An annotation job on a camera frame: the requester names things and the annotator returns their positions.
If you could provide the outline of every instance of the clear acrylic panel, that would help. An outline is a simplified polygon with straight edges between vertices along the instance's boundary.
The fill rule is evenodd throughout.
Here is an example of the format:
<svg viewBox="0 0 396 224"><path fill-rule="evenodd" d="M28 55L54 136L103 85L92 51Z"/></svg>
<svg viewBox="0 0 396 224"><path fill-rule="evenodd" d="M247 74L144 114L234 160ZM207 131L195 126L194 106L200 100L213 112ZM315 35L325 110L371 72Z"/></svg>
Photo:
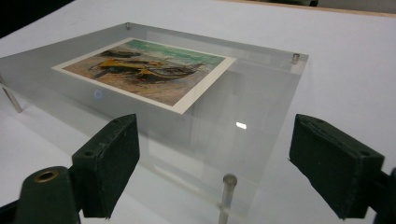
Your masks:
<svg viewBox="0 0 396 224"><path fill-rule="evenodd" d="M182 115L51 68L128 37L236 61ZM135 113L140 165L214 205L234 174L231 213L244 217L308 59L293 53L130 23L2 58L0 74L4 88L88 135L97 120Z"/></svg>

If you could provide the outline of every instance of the painting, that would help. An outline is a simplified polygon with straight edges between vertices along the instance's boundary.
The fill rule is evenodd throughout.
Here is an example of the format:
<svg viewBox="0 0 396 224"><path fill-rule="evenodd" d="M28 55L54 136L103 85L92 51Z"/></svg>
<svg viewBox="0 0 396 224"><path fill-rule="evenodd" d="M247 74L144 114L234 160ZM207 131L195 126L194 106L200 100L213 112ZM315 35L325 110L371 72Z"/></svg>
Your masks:
<svg viewBox="0 0 396 224"><path fill-rule="evenodd" d="M183 114L234 58L128 38L53 67Z"/></svg>

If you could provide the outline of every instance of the watercolor painting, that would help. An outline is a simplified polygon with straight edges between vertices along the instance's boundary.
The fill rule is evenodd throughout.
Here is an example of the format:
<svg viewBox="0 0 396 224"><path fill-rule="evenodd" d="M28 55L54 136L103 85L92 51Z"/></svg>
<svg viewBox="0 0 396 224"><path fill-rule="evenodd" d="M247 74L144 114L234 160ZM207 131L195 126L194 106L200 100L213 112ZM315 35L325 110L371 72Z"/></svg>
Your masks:
<svg viewBox="0 0 396 224"><path fill-rule="evenodd" d="M183 114L233 62L128 38L53 68Z"/></svg>

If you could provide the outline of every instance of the metal standoff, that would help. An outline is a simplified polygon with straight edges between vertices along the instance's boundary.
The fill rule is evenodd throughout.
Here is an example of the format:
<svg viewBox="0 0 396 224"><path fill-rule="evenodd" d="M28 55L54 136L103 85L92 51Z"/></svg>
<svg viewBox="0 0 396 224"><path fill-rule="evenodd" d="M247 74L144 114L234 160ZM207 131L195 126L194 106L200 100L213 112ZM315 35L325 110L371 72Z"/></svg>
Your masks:
<svg viewBox="0 0 396 224"><path fill-rule="evenodd" d="M6 83L1 76L0 76L0 84L3 84L4 86L6 86ZM11 91L7 90L6 88L3 88L3 91L6 93L8 100L12 103L15 110L18 113L21 113L23 110L22 110L20 104L18 103L17 99L15 98L14 94Z"/></svg>
<svg viewBox="0 0 396 224"><path fill-rule="evenodd" d="M297 62L300 59L300 54L298 53L293 53L293 59L291 60L292 63L297 64Z"/></svg>
<svg viewBox="0 0 396 224"><path fill-rule="evenodd" d="M228 174L223 177L223 182L224 190L220 205L219 224L227 224L228 222L228 213L231 207L231 201L233 200L233 190L238 181L235 175Z"/></svg>

